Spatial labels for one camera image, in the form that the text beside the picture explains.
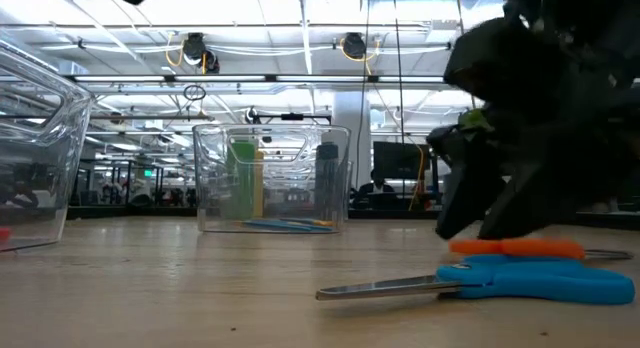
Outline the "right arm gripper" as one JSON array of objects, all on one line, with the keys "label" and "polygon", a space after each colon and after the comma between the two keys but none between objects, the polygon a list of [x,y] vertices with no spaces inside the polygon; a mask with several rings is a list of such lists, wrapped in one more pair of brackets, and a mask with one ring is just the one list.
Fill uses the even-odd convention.
[{"label": "right arm gripper", "polygon": [[640,165],[640,91],[517,19],[462,35],[443,79],[481,99],[495,128],[443,126],[427,137],[450,169],[436,226],[445,240],[490,207],[480,239],[529,235],[612,197]]}]

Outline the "orange-handled scissors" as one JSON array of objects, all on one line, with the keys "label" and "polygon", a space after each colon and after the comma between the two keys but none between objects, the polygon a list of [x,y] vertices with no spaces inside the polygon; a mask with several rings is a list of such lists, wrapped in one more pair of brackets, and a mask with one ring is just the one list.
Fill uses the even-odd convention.
[{"label": "orange-handled scissors", "polygon": [[616,250],[586,249],[571,240],[516,238],[503,240],[452,240],[449,250],[464,255],[503,254],[526,257],[559,257],[576,260],[630,260],[632,253]]}]

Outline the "grey paint bottle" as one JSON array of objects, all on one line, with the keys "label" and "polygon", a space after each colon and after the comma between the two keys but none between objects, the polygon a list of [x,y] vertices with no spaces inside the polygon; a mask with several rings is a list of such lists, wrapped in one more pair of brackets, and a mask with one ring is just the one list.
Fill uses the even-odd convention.
[{"label": "grey paint bottle", "polygon": [[317,146],[315,161],[315,209],[323,221],[332,220],[334,182],[338,166],[339,148],[333,142]]}]

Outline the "yellow paint bottle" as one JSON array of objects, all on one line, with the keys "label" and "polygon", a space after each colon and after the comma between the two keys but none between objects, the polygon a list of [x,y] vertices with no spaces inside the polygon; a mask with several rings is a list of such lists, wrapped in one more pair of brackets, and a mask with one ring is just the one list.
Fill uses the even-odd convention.
[{"label": "yellow paint bottle", "polygon": [[254,162],[253,217],[264,215],[264,153],[257,150]]}]

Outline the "green paint bottle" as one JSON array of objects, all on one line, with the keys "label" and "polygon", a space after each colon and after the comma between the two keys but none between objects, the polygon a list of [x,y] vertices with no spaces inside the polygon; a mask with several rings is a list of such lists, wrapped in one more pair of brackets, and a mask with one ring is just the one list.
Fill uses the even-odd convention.
[{"label": "green paint bottle", "polygon": [[253,215],[255,153],[255,145],[250,141],[235,140],[229,146],[230,213],[234,220],[249,219]]}]

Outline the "black flat monitor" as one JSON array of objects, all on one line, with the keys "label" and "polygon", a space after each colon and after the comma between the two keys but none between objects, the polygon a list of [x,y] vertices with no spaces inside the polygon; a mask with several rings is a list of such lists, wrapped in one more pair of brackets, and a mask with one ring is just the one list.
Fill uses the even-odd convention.
[{"label": "black flat monitor", "polygon": [[373,170],[384,179],[423,179],[430,169],[427,145],[377,141],[373,151]]}]

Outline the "clear plastic bin left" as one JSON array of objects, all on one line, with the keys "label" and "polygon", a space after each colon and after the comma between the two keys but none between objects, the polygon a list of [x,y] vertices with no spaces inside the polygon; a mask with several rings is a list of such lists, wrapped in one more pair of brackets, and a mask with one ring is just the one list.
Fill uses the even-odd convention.
[{"label": "clear plastic bin left", "polygon": [[[67,211],[67,220],[99,219],[129,216],[151,217],[196,217],[196,208],[187,207],[132,207],[132,206],[79,206]],[[350,219],[399,219],[399,220],[435,220],[437,211],[372,211],[350,210]],[[640,215],[630,212],[618,213],[576,213],[558,221],[558,224],[585,226],[603,229],[615,229],[640,232]]]}]

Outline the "person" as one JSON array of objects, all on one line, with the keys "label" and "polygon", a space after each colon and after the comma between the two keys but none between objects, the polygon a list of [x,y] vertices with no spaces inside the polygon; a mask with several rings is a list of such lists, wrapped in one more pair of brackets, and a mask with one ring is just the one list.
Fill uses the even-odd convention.
[{"label": "person", "polygon": [[375,170],[370,173],[371,181],[358,188],[351,207],[358,210],[395,210],[400,200],[395,189],[378,177]]}]

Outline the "clear plastic storage bin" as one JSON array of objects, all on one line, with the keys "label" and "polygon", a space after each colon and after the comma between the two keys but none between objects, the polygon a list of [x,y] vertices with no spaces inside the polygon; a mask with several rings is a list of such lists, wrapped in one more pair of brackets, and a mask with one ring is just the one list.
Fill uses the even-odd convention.
[{"label": "clear plastic storage bin", "polygon": [[94,102],[0,33],[0,252],[60,240]]},{"label": "clear plastic storage bin", "polygon": [[235,140],[250,141],[258,149],[275,149],[282,153],[300,146],[303,140],[318,140],[332,136],[339,139],[349,149],[350,132],[348,129],[332,125],[314,124],[275,124],[275,125],[236,125],[202,124],[194,127],[194,164],[197,191],[198,228],[207,233],[275,233],[325,235],[338,232],[344,220],[337,222],[331,232],[289,232],[269,229],[256,229],[243,226],[241,221],[221,216],[211,194],[216,188],[216,175],[227,171],[229,146]]},{"label": "clear plastic storage bin", "polygon": [[[350,201],[352,167],[349,161],[349,149],[338,138],[332,136],[318,140],[303,140],[300,146],[285,153],[275,149],[255,147],[256,151],[264,153],[264,215],[262,218],[320,220],[315,209],[315,161],[317,146],[324,142],[333,142],[339,148],[331,222],[335,225],[345,218]],[[216,175],[216,188],[211,198],[221,216],[232,219],[231,176],[227,166],[226,169],[225,173]]]}]

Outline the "blue-handled scissors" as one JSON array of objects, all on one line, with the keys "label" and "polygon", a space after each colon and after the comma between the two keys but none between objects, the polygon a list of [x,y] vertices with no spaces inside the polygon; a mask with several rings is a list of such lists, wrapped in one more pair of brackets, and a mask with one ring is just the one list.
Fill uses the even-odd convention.
[{"label": "blue-handled scissors", "polygon": [[555,257],[473,255],[424,276],[321,288],[318,300],[446,293],[458,299],[524,297],[560,302],[624,305],[634,301],[631,278]]}]

